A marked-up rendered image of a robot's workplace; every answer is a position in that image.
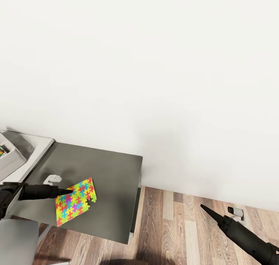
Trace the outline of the jigsaw puzzle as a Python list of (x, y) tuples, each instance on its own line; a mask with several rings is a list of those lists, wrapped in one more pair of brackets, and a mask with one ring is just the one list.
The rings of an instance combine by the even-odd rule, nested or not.
[(87, 200), (92, 198), (94, 203), (97, 200), (92, 178), (84, 180), (68, 190), (73, 190), (73, 193), (56, 197), (57, 227), (89, 210), (90, 205), (86, 203)]

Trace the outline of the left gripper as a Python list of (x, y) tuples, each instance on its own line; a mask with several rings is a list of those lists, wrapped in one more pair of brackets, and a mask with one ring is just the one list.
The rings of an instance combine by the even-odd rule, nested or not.
[(73, 190), (58, 189), (58, 186), (51, 186), (50, 184), (36, 185), (36, 191), (32, 200), (56, 198), (69, 193), (73, 193)]

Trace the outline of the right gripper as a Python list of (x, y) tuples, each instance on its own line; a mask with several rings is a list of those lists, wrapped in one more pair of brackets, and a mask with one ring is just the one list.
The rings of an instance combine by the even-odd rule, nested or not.
[(201, 207), (220, 225), (220, 229), (230, 240), (249, 255), (255, 252), (258, 246), (258, 236), (256, 234), (231, 217), (221, 216), (205, 205)]

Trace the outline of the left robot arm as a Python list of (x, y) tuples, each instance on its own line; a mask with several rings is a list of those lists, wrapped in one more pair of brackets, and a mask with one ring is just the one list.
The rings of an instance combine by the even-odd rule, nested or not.
[(8, 214), (16, 201), (56, 198), (60, 195), (73, 193), (73, 190), (58, 189), (52, 182), (60, 182), (62, 178), (49, 175), (43, 185), (28, 183), (3, 182), (0, 185), (0, 221)]

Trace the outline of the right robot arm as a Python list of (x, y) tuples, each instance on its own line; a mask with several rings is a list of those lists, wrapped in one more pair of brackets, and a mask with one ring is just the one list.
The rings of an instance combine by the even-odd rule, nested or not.
[(245, 210), (228, 207), (228, 212), (233, 215), (228, 217), (219, 215), (205, 205), (201, 207), (220, 225), (220, 229), (230, 240), (260, 262), (261, 265), (279, 265), (279, 248), (269, 242), (266, 243), (245, 227)]

